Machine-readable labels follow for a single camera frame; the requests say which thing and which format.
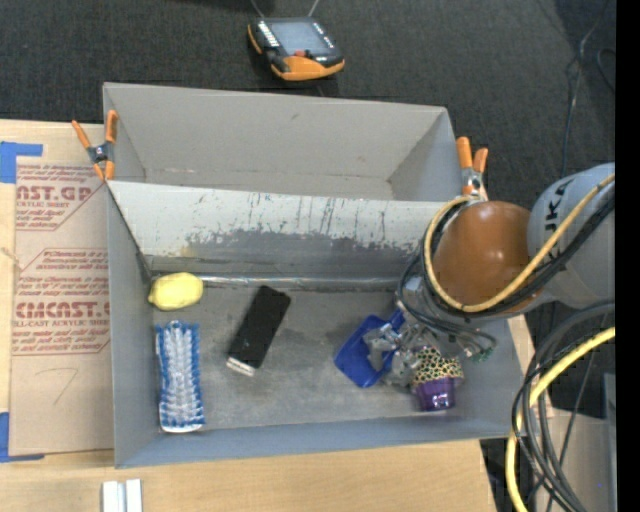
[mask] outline gray carpet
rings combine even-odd
[[[313,5],[256,3],[268,16]],[[314,15],[347,65],[292,90],[250,56],[249,0],[0,2],[0,116],[102,122],[105,81],[445,106],[456,136],[489,148],[491,198],[525,208],[563,174],[615,160],[616,0],[321,0]],[[552,305],[528,314],[534,343],[568,314]],[[594,357],[581,410],[600,416],[615,348]],[[554,405],[573,407],[585,364],[552,389]]]

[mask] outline table surface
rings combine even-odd
[[[2,123],[0,140],[25,125],[17,121],[15,133],[12,126]],[[12,307],[4,299],[15,277],[14,211],[15,187],[0,183],[0,412],[9,409]],[[533,353],[525,319],[509,325],[524,365]],[[0,508],[97,511],[103,482],[138,478],[145,512],[496,510],[477,440],[132,469],[115,469],[111,450],[49,454],[0,464]]]

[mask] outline yellow sponge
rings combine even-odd
[[[154,281],[148,300],[158,309],[171,311],[186,308],[202,298],[204,283],[188,272],[167,274]]]

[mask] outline gray bin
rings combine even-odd
[[[107,222],[117,467],[504,437],[521,371],[506,322],[465,364],[457,406],[418,412],[362,389],[333,356],[393,288],[434,213],[460,190],[441,107],[105,84],[120,117]],[[162,312],[153,276],[210,275],[202,300]],[[254,377],[225,353],[255,288],[292,304]],[[159,427],[155,324],[200,324],[206,426]]]

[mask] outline clear plastic brush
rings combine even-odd
[[[165,432],[184,433],[205,424],[200,390],[198,325],[178,320],[156,326],[156,354],[160,365],[160,426]]]

